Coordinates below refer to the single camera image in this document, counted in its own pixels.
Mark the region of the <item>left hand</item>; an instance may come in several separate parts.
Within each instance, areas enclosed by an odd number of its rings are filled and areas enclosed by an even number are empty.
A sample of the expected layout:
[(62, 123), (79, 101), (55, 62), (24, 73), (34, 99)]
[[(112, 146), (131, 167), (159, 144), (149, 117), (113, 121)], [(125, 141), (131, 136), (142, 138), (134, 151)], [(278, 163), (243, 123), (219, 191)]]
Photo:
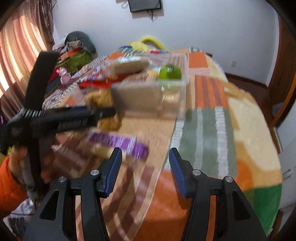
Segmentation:
[[(27, 154), (27, 148), (21, 146), (13, 146), (9, 155), (8, 167), (15, 178), (15, 180), (24, 186), (24, 178), (22, 174), (22, 168), (25, 166), (25, 157)], [(41, 178), (45, 183), (52, 181), (54, 176), (53, 162), (55, 161), (55, 154), (53, 151), (49, 151), (44, 158), (44, 165), (41, 171)]]

